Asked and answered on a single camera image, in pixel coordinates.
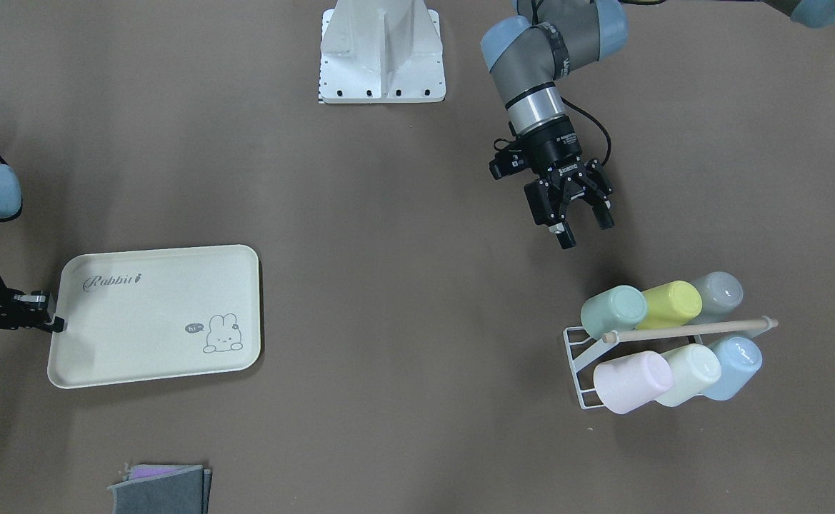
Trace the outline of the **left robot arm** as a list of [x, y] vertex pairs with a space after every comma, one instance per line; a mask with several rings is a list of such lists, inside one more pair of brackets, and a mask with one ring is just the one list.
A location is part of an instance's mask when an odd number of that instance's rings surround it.
[[531, 173], [523, 185], [534, 225], [562, 251], [577, 247], [571, 206], [583, 202], [600, 230], [614, 227], [616, 191], [607, 166], [613, 140], [593, 114], [570, 102], [559, 82], [605, 61], [629, 41], [629, 1], [513, 1], [512, 15], [480, 41], [486, 71], [508, 118], [493, 143], [495, 180]]

